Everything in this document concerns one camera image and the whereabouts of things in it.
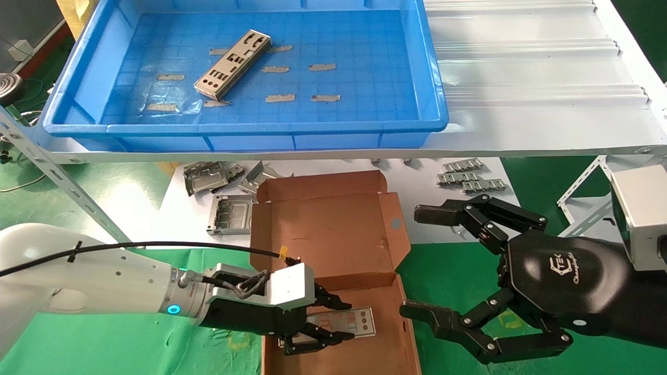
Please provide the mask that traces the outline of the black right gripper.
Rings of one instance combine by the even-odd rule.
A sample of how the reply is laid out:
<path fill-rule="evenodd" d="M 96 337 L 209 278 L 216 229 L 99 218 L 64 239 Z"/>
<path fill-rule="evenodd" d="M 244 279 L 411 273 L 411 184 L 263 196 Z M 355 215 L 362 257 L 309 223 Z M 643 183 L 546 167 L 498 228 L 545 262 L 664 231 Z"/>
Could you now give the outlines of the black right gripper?
<path fill-rule="evenodd" d="M 459 344 L 479 363 L 559 356 L 573 342 L 562 328 L 665 348 L 665 271 L 635 270 L 622 244 L 547 235 L 546 217 L 487 194 L 415 206 L 414 220 L 461 226 L 503 254 L 503 288 L 467 313 L 417 301 L 400 306 L 403 318 L 428 324 L 436 339 Z M 501 226 L 521 234 L 509 240 Z M 508 308 L 541 333 L 487 335 L 482 328 Z"/>

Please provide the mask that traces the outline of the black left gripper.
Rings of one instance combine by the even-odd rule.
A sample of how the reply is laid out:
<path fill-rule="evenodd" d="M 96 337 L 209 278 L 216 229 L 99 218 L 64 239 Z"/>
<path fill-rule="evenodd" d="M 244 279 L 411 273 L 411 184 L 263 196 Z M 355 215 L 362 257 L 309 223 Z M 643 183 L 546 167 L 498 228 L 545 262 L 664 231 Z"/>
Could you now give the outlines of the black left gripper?
<path fill-rule="evenodd" d="M 352 304 L 343 302 L 319 283 L 314 288 L 315 307 L 324 306 L 337 311 L 352 309 Z M 203 306 L 200 326 L 283 337 L 285 356 L 318 352 L 355 338 L 352 332 L 331 332 L 311 323 L 305 307 L 283 310 L 226 299 L 216 299 Z"/>

